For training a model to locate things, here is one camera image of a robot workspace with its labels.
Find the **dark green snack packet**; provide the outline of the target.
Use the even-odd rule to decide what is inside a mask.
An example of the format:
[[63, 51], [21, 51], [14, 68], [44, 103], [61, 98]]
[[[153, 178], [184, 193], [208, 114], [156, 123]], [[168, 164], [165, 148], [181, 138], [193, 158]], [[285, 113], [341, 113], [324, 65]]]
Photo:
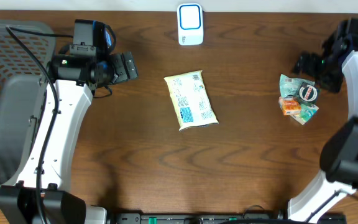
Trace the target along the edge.
[[316, 103], [320, 90], [314, 85], [303, 82], [296, 91], [296, 98], [306, 105]]

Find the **small green tissue pack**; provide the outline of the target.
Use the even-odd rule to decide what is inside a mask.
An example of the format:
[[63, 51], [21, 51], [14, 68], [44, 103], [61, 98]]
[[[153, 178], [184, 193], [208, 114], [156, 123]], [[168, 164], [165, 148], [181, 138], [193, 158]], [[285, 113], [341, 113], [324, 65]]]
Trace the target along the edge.
[[300, 124], [304, 125], [306, 124], [313, 116], [314, 114], [319, 110], [319, 108], [316, 105], [304, 105], [301, 104], [301, 111], [299, 114], [291, 115], [291, 117], [299, 122]]

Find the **orange tissue pack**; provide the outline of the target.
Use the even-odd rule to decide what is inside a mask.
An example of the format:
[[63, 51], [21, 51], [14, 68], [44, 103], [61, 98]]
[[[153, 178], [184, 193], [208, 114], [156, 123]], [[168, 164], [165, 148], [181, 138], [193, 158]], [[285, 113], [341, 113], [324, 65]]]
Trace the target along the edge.
[[285, 116], [297, 115], [301, 112], [299, 102], [292, 96], [280, 97], [278, 103]]

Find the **yellow snack bag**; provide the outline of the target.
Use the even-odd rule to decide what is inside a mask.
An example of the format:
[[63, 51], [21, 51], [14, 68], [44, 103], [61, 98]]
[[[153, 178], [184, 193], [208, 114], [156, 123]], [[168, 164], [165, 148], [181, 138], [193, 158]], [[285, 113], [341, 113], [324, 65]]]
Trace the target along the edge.
[[203, 82], [202, 70], [164, 78], [177, 116], [179, 131], [218, 124]]

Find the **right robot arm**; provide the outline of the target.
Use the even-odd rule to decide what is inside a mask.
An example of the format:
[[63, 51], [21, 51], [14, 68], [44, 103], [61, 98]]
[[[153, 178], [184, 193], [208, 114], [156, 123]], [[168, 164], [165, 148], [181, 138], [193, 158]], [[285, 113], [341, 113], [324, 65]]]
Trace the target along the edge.
[[321, 55], [303, 52], [293, 68], [333, 93], [347, 85], [348, 120], [324, 145], [320, 170], [308, 186], [289, 200], [277, 222], [333, 223], [326, 212], [358, 191], [358, 18], [342, 21], [323, 42]]

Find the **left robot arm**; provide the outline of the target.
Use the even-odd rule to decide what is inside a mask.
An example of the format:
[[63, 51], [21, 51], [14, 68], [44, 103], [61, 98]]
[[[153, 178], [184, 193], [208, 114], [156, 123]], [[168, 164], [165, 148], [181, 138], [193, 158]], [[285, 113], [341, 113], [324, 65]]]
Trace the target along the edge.
[[9, 223], [108, 223], [103, 207], [70, 193], [71, 165], [79, 130], [98, 88], [136, 79], [130, 52], [115, 52], [112, 28], [75, 21], [72, 43], [40, 67], [45, 78], [39, 126], [14, 184], [0, 188], [0, 210]]

